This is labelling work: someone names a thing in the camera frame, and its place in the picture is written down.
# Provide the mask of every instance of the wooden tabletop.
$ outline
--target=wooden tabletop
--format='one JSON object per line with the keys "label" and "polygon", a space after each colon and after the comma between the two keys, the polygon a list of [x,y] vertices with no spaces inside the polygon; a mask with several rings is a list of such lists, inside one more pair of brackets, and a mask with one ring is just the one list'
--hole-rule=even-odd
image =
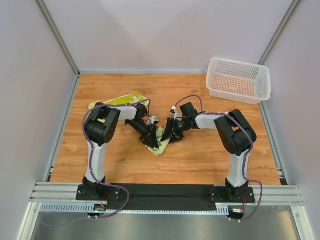
{"label": "wooden tabletop", "polygon": [[[123,95],[139,93],[152,100],[150,113],[165,128],[170,110],[187,95],[200,95],[207,112],[239,109],[257,134],[249,157],[248,177],[264,185],[280,185],[272,151],[258,105],[211,97],[205,74],[83,74],[54,166],[51,182],[81,182],[88,164],[88,145],[81,120],[88,105]],[[200,112],[199,100],[192,102]],[[108,183],[133,184],[217,184],[229,171],[229,153],[216,130],[193,129],[181,142],[170,144],[163,155],[155,156],[139,142],[140,135],[124,121],[119,122],[105,159]]]}

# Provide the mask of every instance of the gray wall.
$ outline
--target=gray wall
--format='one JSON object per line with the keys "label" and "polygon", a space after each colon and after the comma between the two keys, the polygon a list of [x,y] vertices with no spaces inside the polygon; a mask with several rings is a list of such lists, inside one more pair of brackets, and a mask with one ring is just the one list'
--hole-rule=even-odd
{"label": "gray wall", "polygon": [[0,239],[13,240],[75,76],[33,0],[1,0],[0,23]]}
{"label": "gray wall", "polygon": [[206,72],[257,63],[292,0],[45,0],[83,72]]}
{"label": "gray wall", "polygon": [[266,66],[271,98],[266,102],[289,183],[298,185],[320,239],[320,1],[304,0]]}

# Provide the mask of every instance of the purple cable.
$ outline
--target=purple cable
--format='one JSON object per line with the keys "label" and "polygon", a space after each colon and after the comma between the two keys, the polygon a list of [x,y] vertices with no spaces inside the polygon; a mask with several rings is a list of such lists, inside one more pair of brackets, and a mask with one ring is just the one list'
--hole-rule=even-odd
{"label": "purple cable", "polygon": [[175,106],[175,107],[178,106],[178,104],[181,103],[183,100],[188,99],[188,98],[191,98],[191,97],[196,97],[196,98],[198,98],[198,99],[200,100],[201,112],[203,113],[203,112],[204,112],[204,104],[203,104],[203,102],[202,102],[202,99],[201,99],[201,97],[200,97],[199,95],[195,95],[195,94],[194,94],[194,95],[185,96],[184,98],[182,98],[181,100],[179,100],[174,106]]}
{"label": "purple cable", "polygon": [[[128,204],[129,202],[129,198],[130,198],[130,193],[129,191],[123,187],[123,186],[118,186],[118,185],[113,185],[113,184],[107,184],[107,183],[103,183],[101,181],[99,181],[96,176],[94,175],[93,173],[93,169],[92,169],[92,158],[93,158],[93,154],[94,154],[94,144],[92,143],[92,141],[89,139],[88,135],[86,134],[86,130],[85,130],[85,121],[86,121],[86,118],[87,116],[95,109],[99,109],[99,108],[103,108],[103,107],[126,107],[126,106],[134,106],[136,104],[141,104],[141,103],[144,103],[144,102],[147,102],[149,101],[149,105],[148,105],[148,116],[150,116],[150,104],[151,104],[151,99],[145,99],[143,101],[139,101],[139,102],[136,102],[136,103],[127,103],[127,104],[102,104],[102,105],[98,105],[98,106],[95,106],[93,108],[91,108],[89,111],[87,111],[83,118],[82,118],[82,121],[81,121],[81,128],[82,128],[82,132],[85,136],[85,139],[90,143],[91,145],[91,152],[90,152],[90,157],[89,157],[89,169],[90,169],[90,173],[91,173],[91,176],[92,178],[99,184],[103,185],[103,186],[106,186],[106,187],[110,187],[110,188],[119,188],[119,189],[122,189],[126,192],[126,201],[125,203],[122,205],[122,207],[120,207],[118,210],[116,210],[115,212],[113,213],[110,213],[108,215],[102,215],[102,216],[98,216],[97,218],[98,219],[106,219],[106,218],[110,218],[114,215],[116,215],[117,213],[119,213],[121,210],[123,210],[126,205]],[[73,221],[70,221],[70,222],[67,222],[67,223],[62,223],[62,224],[57,224],[57,225],[52,225],[52,224],[47,224],[45,223],[43,220],[42,220],[43,217],[41,217],[39,219],[39,221],[41,222],[41,224],[43,224],[44,226],[46,227],[65,227],[65,226],[68,226],[68,225],[71,225],[71,224],[74,224],[74,223],[77,223],[77,222],[81,222],[83,220],[87,220],[87,219],[96,219],[96,218],[93,218],[93,217],[82,217],[82,218],[79,218],[79,219],[76,219],[76,220],[73,220]]]}
{"label": "purple cable", "polygon": [[250,148],[249,150],[244,154],[243,156],[243,164],[242,164],[242,176],[245,180],[247,180],[248,182],[250,183],[257,183],[260,185],[260,197],[259,197],[259,201],[256,205],[256,208],[255,210],[253,211],[253,213],[250,214],[250,216],[248,216],[247,218],[245,219],[242,219],[241,222],[246,222],[248,220],[250,220],[258,211],[259,207],[260,207],[260,204],[261,204],[261,201],[262,201],[262,194],[263,194],[263,185],[260,181],[258,180],[251,180],[251,179],[248,179],[246,177],[246,162],[247,162],[247,157],[249,155],[249,153],[252,151],[252,149],[254,148],[254,142],[252,141],[251,137],[249,136],[249,134],[246,132],[246,130],[240,125],[240,123],[238,123],[233,117],[231,117],[230,115],[228,114],[225,114],[225,113],[220,113],[220,112],[205,112],[204,114],[206,115],[218,115],[218,116],[224,116],[224,117],[227,117],[229,118],[232,122],[234,122],[238,127],[239,129],[244,133],[244,135],[248,138],[249,142],[250,142]]}

